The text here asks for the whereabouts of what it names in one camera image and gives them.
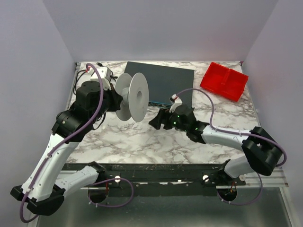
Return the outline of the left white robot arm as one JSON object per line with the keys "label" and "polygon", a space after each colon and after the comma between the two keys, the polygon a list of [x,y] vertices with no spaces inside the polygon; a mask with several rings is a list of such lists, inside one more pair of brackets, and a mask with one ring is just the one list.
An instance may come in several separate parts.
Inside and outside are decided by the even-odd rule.
{"label": "left white robot arm", "polygon": [[57,177],[70,154],[94,129],[93,124],[106,112],[120,110],[122,91],[118,85],[98,81],[83,82],[77,89],[70,108],[57,115],[48,145],[33,173],[10,192],[21,202],[20,216],[23,216],[23,207],[35,217],[50,216],[68,195],[106,179],[106,170],[97,162],[88,163],[67,178]]}

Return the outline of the white cable spool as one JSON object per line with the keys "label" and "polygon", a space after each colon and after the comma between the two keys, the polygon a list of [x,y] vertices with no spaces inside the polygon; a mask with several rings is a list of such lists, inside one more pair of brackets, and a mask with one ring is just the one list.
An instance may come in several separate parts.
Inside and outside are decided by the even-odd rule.
{"label": "white cable spool", "polygon": [[123,98],[120,109],[116,111],[117,117],[122,121],[132,118],[135,122],[141,122],[146,116],[149,103],[145,76],[139,72],[134,76],[123,73],[116,81],[115,91]]}

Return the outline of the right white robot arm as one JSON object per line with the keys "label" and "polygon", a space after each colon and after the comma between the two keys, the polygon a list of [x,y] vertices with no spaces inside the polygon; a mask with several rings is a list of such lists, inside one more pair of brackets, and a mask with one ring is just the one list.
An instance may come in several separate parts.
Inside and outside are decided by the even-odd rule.
{"label": "right white robot arm", "polygon": [[216,184],[229,183],[240,175],[252,172],[270,176],[283,153],[261,127],[232,133],[215,130],[209,123],[197,120],[193,109],[186,105],[180,105],[174,111],[161,108],[149,125],[157,130],[183,131],[193,142],[219,144],[242,151],[242,157],[228,159],[215,172],[208,174],[208,179]]}

